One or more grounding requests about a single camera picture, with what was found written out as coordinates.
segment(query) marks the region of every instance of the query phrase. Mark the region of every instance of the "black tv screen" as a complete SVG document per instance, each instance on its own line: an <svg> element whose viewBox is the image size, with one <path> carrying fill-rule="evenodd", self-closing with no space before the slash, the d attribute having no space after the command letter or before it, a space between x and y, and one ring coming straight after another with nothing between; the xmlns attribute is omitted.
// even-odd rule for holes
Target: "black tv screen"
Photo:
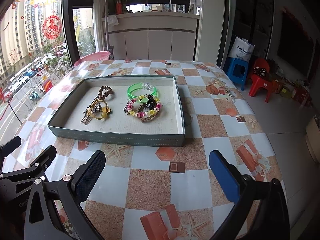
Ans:
<svg viewBox="0 0 320 240"><path fill-rule="evenodd" d="M297 20L294 21L286 13L283 13L281 38L277 54L304 76L307 76L312 57L313 41L297 22Z"/></svg>

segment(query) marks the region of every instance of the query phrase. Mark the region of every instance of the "green bracelet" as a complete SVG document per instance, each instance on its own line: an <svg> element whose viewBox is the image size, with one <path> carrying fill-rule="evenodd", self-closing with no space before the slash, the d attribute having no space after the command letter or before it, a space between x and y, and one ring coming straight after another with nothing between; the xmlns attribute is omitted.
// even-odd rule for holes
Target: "green bracelet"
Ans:
<svg viewBox="0 0 320 240"><path fill-rule="evenodd" d="M150 95L155 96L155 97L157 96L157 89L155 86L150 85L150 84L137 83L137 84L134 84L128 88L128 91L127 91L128 98L133 99L133 98L136 98L137 96L140 96L140 95L135 95L135 96L132 95L132 92L139 90L139 89L150 90L150 92L152 91L152 93L150 93Z"/></svg>

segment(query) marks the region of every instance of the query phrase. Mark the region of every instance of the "white cabinet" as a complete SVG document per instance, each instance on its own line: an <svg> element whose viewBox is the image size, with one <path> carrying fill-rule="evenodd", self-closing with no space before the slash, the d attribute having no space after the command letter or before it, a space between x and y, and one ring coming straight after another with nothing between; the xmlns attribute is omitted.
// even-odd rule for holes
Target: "white cabinet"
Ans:
<svg viewBox="0 0 320 240"><path fill-rule="evenodd" d="M114 46L114 59L127 59L124 33L111 33L109 34L109 40L110 45Z"/></svg>
<svg viewBox="0 0 320 240"><path fill-rule="evenodd" d="M171 60L192 61L195 43L195 33L172 31Z"/></svg>
<svg viewBox="0 0 320 240"><path fill-rule="evenodd" d="M149 59L171 59L172 31L148 31Z"/></svg>
<svg viewBox="0 0 320 240"><path fill-rule="evenodd" d="M125 32L127 59L148 59L148 31Z"/></svg>

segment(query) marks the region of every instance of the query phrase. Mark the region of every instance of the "red plastic chair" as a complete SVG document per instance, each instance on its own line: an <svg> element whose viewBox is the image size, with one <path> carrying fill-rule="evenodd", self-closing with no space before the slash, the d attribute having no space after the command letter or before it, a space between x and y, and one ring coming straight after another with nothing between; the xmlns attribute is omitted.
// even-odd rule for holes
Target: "red plastic chair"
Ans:
<svg viewBox="0 0 320 240"><path fill-rule="evenodd" d="M99 51L95 53L91 53L87 56L84 56L83 58L79 59L75 64L74 67L79 66L82 62L86 60L108 60L110 56L109 51Z"/></svg>
<svg viewBox="0 0 320 240"><path fill-rule="evenodd" d="M270 71L269 64L266 60L264 60L263 58L256 59L256 61L254 62L254 65L253 65L253 69L250 72L250 74L248 75L248 78L252 80L252 86L249 91L249 96L254 97L260 88L266 89L268 91L267 98L266 98L266 103L267 103L269 101L269 98L270 98L270 95L272 92L272 82L267 81L256 74L253 74L253 70L256 67L265 68L267 73L269 73L269 71Z"/></svg>

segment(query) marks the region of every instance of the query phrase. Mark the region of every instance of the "blue plastic stool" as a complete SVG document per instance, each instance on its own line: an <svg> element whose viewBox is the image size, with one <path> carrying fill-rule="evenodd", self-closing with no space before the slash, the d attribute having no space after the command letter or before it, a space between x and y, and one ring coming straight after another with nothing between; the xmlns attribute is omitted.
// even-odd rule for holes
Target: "blue plastic stool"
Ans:
<svg viewBox="0 0 320 240"><path fill-rule="evenodd" d="M228 58L227 60L230 62L227 76L232 82L241 84L241 90L244 90L244 83L248 73L248 63L237 58ZM245 68L244 74L241 73L241 67L239 66L243 66Z"/></svg>

